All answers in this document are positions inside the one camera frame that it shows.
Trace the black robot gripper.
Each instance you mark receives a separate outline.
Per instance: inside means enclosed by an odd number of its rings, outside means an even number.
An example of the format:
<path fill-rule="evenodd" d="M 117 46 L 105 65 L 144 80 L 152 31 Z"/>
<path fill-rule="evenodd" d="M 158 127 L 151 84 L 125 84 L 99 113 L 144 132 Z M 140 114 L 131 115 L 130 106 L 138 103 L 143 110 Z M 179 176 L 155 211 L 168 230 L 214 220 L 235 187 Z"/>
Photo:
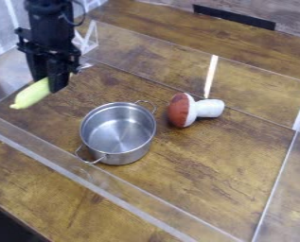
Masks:
<path fill-rule="evenodd" d="M 24 0 L 29 28 L 18 27 L 17 50 L 25 53 L 33 81 L 48 77 L 53 94 L 68 84 L 69 71 L 79 66 L 80 51 L 72 44 L 75 0 Z"/>

